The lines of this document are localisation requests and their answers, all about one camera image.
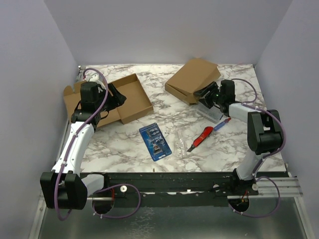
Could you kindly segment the brown cardboard express box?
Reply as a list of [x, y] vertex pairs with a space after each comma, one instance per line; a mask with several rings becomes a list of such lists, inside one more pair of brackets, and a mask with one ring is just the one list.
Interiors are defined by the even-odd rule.
[[166, 83], [165, 90], [187, 105], [197, 104], [194, 92], [218, 80], [217, 64], [201, 58], [190, 59]]

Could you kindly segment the taped brown cardboard box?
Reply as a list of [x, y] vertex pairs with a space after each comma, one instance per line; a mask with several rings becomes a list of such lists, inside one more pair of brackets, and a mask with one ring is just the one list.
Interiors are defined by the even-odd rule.
[[100, 109], [88, 122], [96, 129], [118, 120], [127, 124], [154, 111], [136, 74], [109, 83], [107, 99], [101, 106], [105, 93], [102, 84], [92, 80], [65, 87], [63, 98], [70, 121], [83, 123]]

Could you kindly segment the red black utility knife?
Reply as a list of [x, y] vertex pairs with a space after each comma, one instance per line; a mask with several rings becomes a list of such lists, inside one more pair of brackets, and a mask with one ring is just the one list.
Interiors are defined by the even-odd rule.
[[197, 148], [206, 138], [208, 138], [213, 132], [214, 128], [212, 126], [207, 126], [201, 133], [201, 135], [196, 138], [191, 147], [187, 150], [187, 152], [192, 152], [195, 148]]

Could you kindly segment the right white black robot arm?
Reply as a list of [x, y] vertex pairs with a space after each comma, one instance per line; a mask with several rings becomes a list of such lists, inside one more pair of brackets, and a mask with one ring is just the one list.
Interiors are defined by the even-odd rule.
[[264, 110], [251, 105], [252, 101], [240, 102], [235, 96], [235, 79], [216, 82], [193, 93], [208, 109], [218, 106], [226, 116], [247, 124], [249, 150], [234, 170], [235, 179], [229, 182], [229, 189], [240, 195], [247, 189], [246, 181], [255, 179], [266, 158], [279, 153], [286, 144], [286, 132], [277, 110]]

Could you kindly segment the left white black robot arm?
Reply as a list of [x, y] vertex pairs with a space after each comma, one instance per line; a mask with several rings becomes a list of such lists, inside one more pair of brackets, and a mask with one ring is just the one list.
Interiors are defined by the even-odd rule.
[[48, 208], [81, 210], [87, 197], [96, 193], [106, 196], [110, 184], [100, 174], [80, 177], [80, 166], [85, 150], [102, 112], [109, 113], [124, 104], [126, 97], [112, 83], [106, 88], [96, 82], [85, 82], [80, 87], [80, 100], [71, 116], [70, 133], [64, 149], [50, 172], [44, 172], [40, 184]]

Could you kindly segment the clear plastic container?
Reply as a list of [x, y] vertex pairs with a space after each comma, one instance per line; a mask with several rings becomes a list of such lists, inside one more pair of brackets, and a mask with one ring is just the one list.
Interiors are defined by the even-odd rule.
[[213, 123], [219, 123], [223, 118], [223, 113], [217, 107], [207, 108], [202, 103], [198, 103], [196, 113]]

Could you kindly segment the clear plastic wrap piece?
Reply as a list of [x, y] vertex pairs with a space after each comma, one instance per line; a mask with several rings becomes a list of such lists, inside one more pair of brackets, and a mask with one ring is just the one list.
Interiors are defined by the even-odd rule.
[[176, 130], [174, 132], [173, 139], [173, 155], [180, 159], [184, 159], [186, 158], [187, 150], [188, 148], [184, 134], [182, 133], [182, 131]]

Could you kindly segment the blue blister pack item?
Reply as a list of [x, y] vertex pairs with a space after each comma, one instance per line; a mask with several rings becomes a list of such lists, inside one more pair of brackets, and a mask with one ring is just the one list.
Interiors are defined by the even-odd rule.
[[172, 151], [157, 123], [152, 123], [140, 128], [139, 133], [154, 162], [172, 154]]

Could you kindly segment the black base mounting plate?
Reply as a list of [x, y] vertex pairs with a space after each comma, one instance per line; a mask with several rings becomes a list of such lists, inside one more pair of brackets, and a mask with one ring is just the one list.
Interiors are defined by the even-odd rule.
[[231, 172], [102, 173], [104, 187], [115, 187], [115, 207], [226, 207], [227, 198], [256, 196], [253, 183], [233, 187]]

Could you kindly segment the blue handled small screwdriver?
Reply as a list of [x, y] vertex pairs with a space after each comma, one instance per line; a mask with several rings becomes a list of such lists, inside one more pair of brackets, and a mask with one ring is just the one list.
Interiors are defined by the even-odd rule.
[[219, 124], [217, 124], [217, 125], [214, 127], [213, 131], [218, 131], [218, 130], [220, 130], [222, 127], [224, 127], [226, 124], [228, 124], [230, 120], [231, 120], [231, 118], [227, 118], [227, 119], [225, 119], [224, 121], [220, 122]]

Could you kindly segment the aluminium frame rail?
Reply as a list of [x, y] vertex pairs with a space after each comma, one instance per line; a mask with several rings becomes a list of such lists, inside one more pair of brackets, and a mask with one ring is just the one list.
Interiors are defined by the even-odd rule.
[[209, 193], [216, 197], [226, 197], [228, 200], [235, 199], [249, 199], [249, 198], [294, 198], [301, 197], [303, 195], [299, 181], [297, 178], [291, 177], [279, 177], [279, 178], [267, 178], [265, 176], [259, 177], [252, 184], [244, 185], [242, 189], [231, 191], [226, 187], [225, 182], [213, 183], [210, 188], [204, 189], [185, 189], [179, 191], [167, 191], [167, 192], [144, 192], [139, 190], [143, 197], [147, 195], [202, 195]]

